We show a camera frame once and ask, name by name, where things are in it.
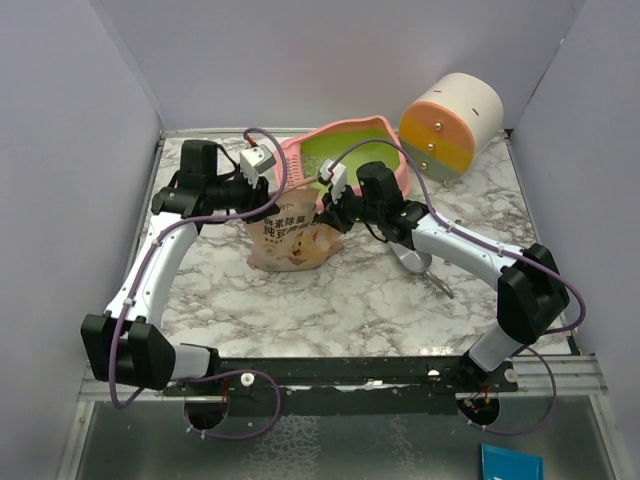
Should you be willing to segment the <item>pink cat litter bag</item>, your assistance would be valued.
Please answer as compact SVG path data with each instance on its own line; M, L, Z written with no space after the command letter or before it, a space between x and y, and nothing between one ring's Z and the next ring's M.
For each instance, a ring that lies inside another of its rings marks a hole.
M341 233L316 220L320 190L305 179L287 187L276 205L279 212L247 223L251 239L247 264L265 272L311 270L343 248Z

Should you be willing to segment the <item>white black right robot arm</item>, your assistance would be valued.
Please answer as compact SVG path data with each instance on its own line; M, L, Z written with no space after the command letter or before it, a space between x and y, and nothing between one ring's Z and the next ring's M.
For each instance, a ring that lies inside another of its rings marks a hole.
M540 244L526 249L476 236L444 220L428 206L405 199L395 175L380 161L360 166L353 191L340 163L327 160L319 180L328 191L318 220L346 233L357 222L376 227L407 269L419 270L437 256L489 285L497 294L495 324L461 357L457 377L472 391L491 384L496 369L534 344L569 304L551 252Z

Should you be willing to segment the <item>metal litter scoop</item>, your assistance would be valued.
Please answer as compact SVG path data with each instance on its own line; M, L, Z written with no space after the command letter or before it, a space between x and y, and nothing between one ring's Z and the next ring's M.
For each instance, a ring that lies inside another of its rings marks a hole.
M447 283L431 272L433 256L429 253L410 250L409 248L397 244L389 243L391 252L395 255L400 264L411 274L421 275L435 285L450 299L454 298L454 293Z

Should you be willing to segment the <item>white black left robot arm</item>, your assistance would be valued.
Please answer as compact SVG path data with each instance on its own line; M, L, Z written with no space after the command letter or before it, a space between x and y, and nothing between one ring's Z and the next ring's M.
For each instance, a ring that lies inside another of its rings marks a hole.
M216 352L174 345L160 330L178 268L201 229L230 219L258 221L278 212L265 173L275 157L264 145L242 150L232 170L218 170L222 145L207 140L182 144L169 183L151 200L147 235L123 285L101 314L89 314L81 337L96 379L112 386L162 390L186 379L206 395L220 385Z

